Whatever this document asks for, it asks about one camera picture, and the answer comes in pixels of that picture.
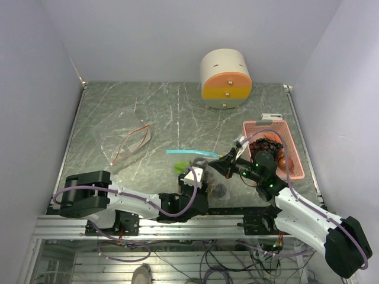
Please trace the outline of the orange zip top bag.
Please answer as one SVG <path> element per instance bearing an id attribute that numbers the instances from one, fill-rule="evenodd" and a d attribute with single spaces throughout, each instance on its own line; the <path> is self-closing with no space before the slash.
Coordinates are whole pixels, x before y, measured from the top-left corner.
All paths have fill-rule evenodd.
<path id="1" fill-rule="evenodd" d="M 121 164 L 151 139 L 150 124 L 130 107 L 116 109 L 96 124 L 91 133 L 108 167 Z"/>

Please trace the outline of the pink perforated plastic basket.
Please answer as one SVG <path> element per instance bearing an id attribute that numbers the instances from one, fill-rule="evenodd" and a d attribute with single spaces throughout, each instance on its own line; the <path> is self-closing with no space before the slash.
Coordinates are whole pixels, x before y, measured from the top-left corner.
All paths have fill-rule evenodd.
<path id="1" fill-rule="evenodd" d="M 282 149 L 274 156 L 274 160 L 277 163 L 276 174 L 284 180 L 286 180 L 287 176 L 289 176 L 292 181 L 303 179 L 305 177 L 305 173 L 287 122 L 284 120 L 260 120 L 245 121 L 243 123 L 242 134 L 243 136 L 250 138 L 249 145 L 259 138 L 264 138 L 264 133 L 275 133 L 281 139 Z M 249 145 L 247 146 L 245 152 L 248 159 L 253 160 L 255 154 L 251 155 Z M 288 169 L 286 172 L 283 172 L 279 168 L 278 160 L 282 156 L 285 156 L 286 159 L 291 158 L 293 160 L 294 168 L 292 172 Z"/>

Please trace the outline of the fake brown round fruit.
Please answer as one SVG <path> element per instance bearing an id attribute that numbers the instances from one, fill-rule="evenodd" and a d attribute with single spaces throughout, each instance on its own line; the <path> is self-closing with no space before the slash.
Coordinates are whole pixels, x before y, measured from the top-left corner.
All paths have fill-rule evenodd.
<path id="1" fill-rule="evenodd" d="M 293 160 L 291 158 L 285 158 L 285 156 L 282 156 L 279 160 L 278 160 L 278 166 L 279 168 L 283 171 L 283 172 L 286 172 L 287 169 L 292 172 L 293 171 L 293 168 L 294 168 L 294 163 L 293 163 Z"/>

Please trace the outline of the fake purple grape bunch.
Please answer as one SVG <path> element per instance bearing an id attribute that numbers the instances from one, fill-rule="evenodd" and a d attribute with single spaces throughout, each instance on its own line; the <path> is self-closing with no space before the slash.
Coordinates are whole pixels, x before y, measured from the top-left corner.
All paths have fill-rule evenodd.
<path id="1" fill-rule="evenodd" d="M 276 155 L 280 152 L 281 149 L 281 143 L 267 138 L 259 138 L 249 145 L 251 155 L 258 153 L 259 151 L 268 151 L 271 154 Z"/>

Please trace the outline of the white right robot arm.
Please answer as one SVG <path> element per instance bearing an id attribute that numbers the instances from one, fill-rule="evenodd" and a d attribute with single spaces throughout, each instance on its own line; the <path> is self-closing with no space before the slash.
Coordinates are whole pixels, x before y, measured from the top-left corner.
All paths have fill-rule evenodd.
<path id="1" fill-rule="evenodd" d="M 345 279 L 368 268 L 372 250 L 359 221 L 352 216 L 342 218 L 302 197 L 276 174 L 271 153 L 260 151 L 249 162 L 231 149 L 209 165 L 227 179 L 238 175 L 256 183 L 257 193 L 270 204 L 261 219 L 266 233 L 282 231 L 298 238 L 324 256 L 329 267 Z"/>

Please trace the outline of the blue zip top bag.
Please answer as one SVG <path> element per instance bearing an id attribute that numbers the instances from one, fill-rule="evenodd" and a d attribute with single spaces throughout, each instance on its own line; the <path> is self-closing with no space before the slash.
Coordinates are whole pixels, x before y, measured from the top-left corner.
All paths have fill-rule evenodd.
<path id="1" fill-rule="evenodd" d="M 197 174 L 198 192 L 203 190 L 207 195 L 210 206 L 225 205 L 230 200 L 230 186 L 221 174 L 208 164 L 220 158 L 219 154 L 201 150 L 167 150 L 171 169 L 177 175 L 184 174 L 184 182 L 194 185 L 194 175 L 186 170 L 192 167 Z"/>

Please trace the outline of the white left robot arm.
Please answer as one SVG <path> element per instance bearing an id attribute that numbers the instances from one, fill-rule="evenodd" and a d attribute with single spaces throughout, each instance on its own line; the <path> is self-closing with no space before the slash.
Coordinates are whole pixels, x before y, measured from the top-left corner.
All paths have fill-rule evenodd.
<path id="1" fill-rule="evenodd" d="M 110 172 L 100 170 L 68 176 L 52 201 L 59 205 L 61 217 L 86 218 L 114 235 L 124 212 L 169 224 L 187 222 L 208 211 L 208 181 L 203 169 L 193 167 L 181 173 L 178 186 L 177 193 L 141 193 L 113 183 Z"/>

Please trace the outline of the fake green vegetable piece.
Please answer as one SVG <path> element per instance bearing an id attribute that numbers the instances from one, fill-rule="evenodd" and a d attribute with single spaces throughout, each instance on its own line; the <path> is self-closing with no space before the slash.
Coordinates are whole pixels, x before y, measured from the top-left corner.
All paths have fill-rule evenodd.
<path id="1" fill-rule="evenodd" d="M 190 165 L 190 162 L 178 161 L 174 164 L 174 171 L 180 175 L 186 171 L 186 168 Z"/>

